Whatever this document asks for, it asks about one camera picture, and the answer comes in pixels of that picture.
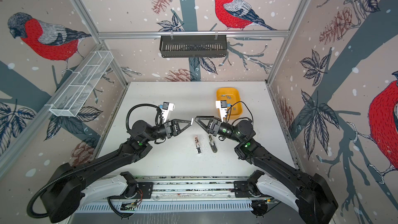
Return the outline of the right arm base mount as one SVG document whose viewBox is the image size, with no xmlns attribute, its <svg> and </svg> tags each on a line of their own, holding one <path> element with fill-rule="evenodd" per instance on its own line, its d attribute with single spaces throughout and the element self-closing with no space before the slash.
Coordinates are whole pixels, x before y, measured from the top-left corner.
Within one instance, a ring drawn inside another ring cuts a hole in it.
<svg viewBox="0 0 398 224">
<path fill-rule="evenodd" d="M 256 217 L 264 217 L 268 212 L 269 204 L 278 204 L 277 200 L 268 195 L 264 195 L 257 187 L 257 182 L 263 175 L 265 175 L 264 172 L 255 170 L 246 180 L 234 181 L 234 187 L 231 189 L 231 192 L 235 194 L 236 198 L 260 198 L 260 200 L 252 200 L 250 204 L 252 208 L 251 212 Z"/>
</svg>

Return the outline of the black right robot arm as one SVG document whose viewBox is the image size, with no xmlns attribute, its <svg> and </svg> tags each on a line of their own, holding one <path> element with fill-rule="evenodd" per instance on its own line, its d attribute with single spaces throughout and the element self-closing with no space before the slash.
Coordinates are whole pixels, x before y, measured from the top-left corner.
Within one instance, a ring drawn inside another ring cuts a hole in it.
<svg viewBox="0 0 398 224">
<path fill-rule="evenodd" d="M 249 186 L 255 196 L 271 196 L 296 210 L 307 224 L 328 224 L 339 207 L 327 181 L 296 169 L 266 150 L 254 140 L 249 120 L 232 125 L 217 117 L 197 116 L 195 122 L 208 134 L 238 142 L 234 148 L 240 160 L 260 169 L 260 176 Z"/>
</svg>

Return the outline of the beige olive mini stapler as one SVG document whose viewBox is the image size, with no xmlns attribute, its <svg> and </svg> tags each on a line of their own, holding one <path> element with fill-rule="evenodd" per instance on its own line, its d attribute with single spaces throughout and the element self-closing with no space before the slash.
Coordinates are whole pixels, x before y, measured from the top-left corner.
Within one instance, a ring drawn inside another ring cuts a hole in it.
<svg viewBox="0 0 398 224">
<path fill-rule="evenodd" d="M 208 136 L 208 138 L 209 138 L 209 145 L 210 145 L 210 148 L 211 148 L 212 152 L 213 152 L 213 153 L 217 153 L 217 152 L 218 152 L 218 149 L 217 149 L 217 147 L 216 147 L 216 144 L 215 144 L 215 141 L 214 141 L 212 135 L 210 134 L 210 135 Z"/>
</svg>

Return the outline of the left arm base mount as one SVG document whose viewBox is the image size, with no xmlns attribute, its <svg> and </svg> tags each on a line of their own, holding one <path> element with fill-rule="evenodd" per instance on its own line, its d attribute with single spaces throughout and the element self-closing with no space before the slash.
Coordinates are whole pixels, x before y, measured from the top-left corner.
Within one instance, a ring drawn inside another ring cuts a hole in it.
<svg viewBox="0 0 398 224">
<path fill-rule="evenodd" d="M 129 219 L 141 205 L 144 199 L 150 199 L 153 190 L 153 182 L 137 182 L 130 172 L 122 172 L 112 178 L 114 182 L 121 183 L 121 189 L 108 196 L 107 202 L 110 209 L 121 219 Z M 122 203 L 120 207 L 114 204 L 113 200 L 134 200 L 133 203 Z"/>
</svg>

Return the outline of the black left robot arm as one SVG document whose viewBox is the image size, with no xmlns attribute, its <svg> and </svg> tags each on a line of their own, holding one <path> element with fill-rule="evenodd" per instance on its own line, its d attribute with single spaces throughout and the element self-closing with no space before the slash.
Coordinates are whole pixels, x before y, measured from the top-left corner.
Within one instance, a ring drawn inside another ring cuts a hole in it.
<svg viewBox="0 0 398 224">
<path fill-rule="evenodd" d="M 156 109 L 155 125 L 143 120 L 129 124 L 131 113 L 140 107 Z M 118 168 L 138 162 L 152 149 L 150 142 L 162 144 L 166 139 L 178 136 L 192 126 L 192 120 L 172 119 L 166 121 L 163 108 L 149 103 L 138 104 L 127 112 L 125 126 L 129 134 L 126 142 L 118 149 L 92 161 L 71 166 L 59 166 L 48 183 L 33 195 L 27 205 L 27 215 L 41 219 L 48 217 L 58 223 L 71 216 L 88 198 L 84 190 L 103 176 Z"/>
</svg>

